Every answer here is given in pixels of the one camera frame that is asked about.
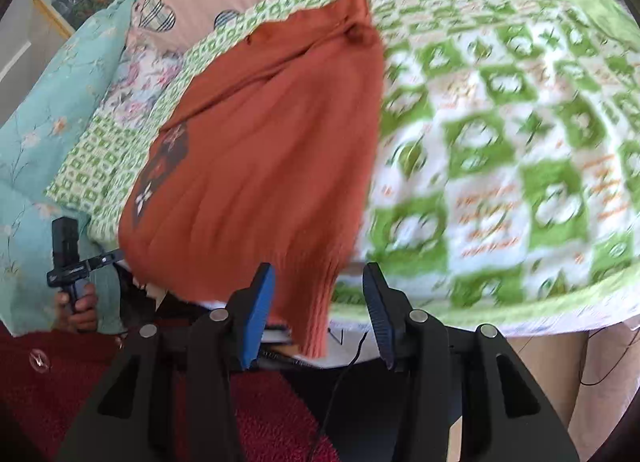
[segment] green patterned bedsheet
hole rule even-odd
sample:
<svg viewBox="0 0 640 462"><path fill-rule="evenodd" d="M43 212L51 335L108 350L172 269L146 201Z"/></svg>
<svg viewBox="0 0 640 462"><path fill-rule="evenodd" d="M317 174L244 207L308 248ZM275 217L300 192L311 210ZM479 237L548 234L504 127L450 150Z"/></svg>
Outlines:
<svg viewBox="0 0 640 462"><path fill-rule="evenodd" d="M260 23L330 1L266 0L211 33L141 131L96 118L48 194L115 241L191 78ZM555 315L627 288L640 250L636 49L563 0L370 2L387 69L354 260L380 262L455 325ZM332 317L367 319L358 277L338 279Z"/></svg>

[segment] teal floral pillow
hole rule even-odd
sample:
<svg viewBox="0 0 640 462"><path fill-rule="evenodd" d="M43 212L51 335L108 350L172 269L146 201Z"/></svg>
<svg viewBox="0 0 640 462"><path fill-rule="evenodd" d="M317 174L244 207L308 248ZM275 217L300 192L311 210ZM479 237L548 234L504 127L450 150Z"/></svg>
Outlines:
<svg viewBox="0 0 640 462"><path fill-rule="evenodd" d="M14 335L50 329L53 289L51 222L81 224L80 254L99 254L87 217L64 211L43 195L66 154L87 127L118 66L135 0L115 0L58 51L33 89L0 127L0 319ZM98 330L121 330L120 290L113 267L96 271Z"/></svg>
<svg viewBox="0 0 640 462"><path fill-rule="evenodd" d="M111 83L134 1L115 0L89 18L0 128L0 181L41 197Z"/></svg>

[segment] orange sweater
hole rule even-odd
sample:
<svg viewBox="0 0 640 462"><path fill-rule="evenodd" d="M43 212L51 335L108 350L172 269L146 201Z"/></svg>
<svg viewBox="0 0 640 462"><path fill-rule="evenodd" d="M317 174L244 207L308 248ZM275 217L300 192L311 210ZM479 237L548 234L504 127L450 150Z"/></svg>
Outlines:
<svg viewBox="0 0 640 462"><path fill-rule="evenodd" d="M276 268L270 318L325 349L378 142L383 46L367 0L268 22L193 79L120 220L135 276L189 301Z"/></svg>

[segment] pillow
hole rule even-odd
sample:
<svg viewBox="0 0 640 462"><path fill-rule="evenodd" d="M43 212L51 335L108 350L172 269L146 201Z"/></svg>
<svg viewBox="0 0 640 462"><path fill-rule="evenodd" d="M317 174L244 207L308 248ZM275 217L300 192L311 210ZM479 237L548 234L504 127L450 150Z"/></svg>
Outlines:
<svg viewBox="0 0 640 462"><path fill-rule="evenodd" d="M115 0L89 18L0 128L0 181L41 197L109 86L134 1Z"/></svg>
<svg viewBox="0 0 640 462"><path fill-rule="evenodd" d="M90 215L99 209L109 180L135 130L182 68L182 58L149 46L122 53L113 81L91 124L65 158L46 195Z"/></svg>
<svg viewBox="0 0 640 462"><path fill-rule="evenodd" d="M80 27L53 57L9 120L0 127L0 319L14 335L49 330L55 318L51 222L79 220L42 196L78 142L118 65L134 0L115 0ZM100 251L81 233L82 258ZM120 284L113 267L92 273L98 290L98 330L117 333Z"/></svg>

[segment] person's hand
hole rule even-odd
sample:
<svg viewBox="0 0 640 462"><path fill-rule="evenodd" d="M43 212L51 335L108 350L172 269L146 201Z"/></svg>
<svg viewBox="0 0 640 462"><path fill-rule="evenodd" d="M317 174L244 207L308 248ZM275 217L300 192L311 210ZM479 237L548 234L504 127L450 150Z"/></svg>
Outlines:
<svg viewBox="0 0 640 462"><path fill-rule="evenodd" d="M84 296L76 301L75 314L71 314L67 308L69 303L69 295L67 293L56 293L55 302L55 329L77 332L79 330L95 331L98 328L98 314L95 312L98 296L95 294L95 286L93 284L87 283L84 286Z"/></svg>

